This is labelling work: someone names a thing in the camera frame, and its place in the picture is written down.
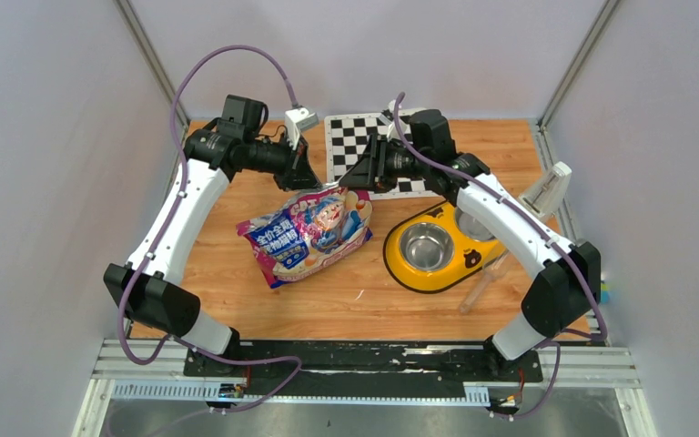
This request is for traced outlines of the pink pet food bag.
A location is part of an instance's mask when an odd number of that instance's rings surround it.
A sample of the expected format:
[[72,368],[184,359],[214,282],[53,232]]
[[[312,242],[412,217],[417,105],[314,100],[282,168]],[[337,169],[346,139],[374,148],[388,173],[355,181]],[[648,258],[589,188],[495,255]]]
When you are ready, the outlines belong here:
[[345,259],[372,237],[373,206],[365,190],[328,184],[303,190],[274,212],[240,222],[272,289],[305,279]]

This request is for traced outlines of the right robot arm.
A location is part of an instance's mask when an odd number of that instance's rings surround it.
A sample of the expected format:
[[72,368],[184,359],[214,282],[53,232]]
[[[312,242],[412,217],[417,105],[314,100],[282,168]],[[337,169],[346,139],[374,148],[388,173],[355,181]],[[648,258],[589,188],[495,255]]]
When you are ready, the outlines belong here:
[[486,164],[458,152],[440,110],[421,110],[407,123],[408,133],[394,117],[396,137],[371,135],[339,185],[382,193],[395,188],[399,178],[421,179],[427,190],[482,224],[520,262],[532,285],[519,315],[491,336],[491,349],[483,355],[487,374],[506,380],[519,369],[523,354],[567,331],[600,304],[600,252],[587,241],[574,243],[543,224],[504,189]]

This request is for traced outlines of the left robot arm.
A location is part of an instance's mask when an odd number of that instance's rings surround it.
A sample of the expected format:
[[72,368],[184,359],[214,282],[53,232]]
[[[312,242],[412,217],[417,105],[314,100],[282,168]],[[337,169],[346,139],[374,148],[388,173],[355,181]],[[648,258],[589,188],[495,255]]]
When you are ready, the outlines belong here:
[[208,352],[210,368],[235,374],[242,351],[238,332],[201,309],[197,295],[180,284],[199,231],[233,177],[243,170],[272,175],[283,191],[320,187],[303,133],[319,123],[303,106],[287,111],[277,139],[261,137],[268,107],[229,95],[223,112],[186,137],[167,199],[151,229],[122,265],[110,264],[104,283],[122,317],[160,330]]

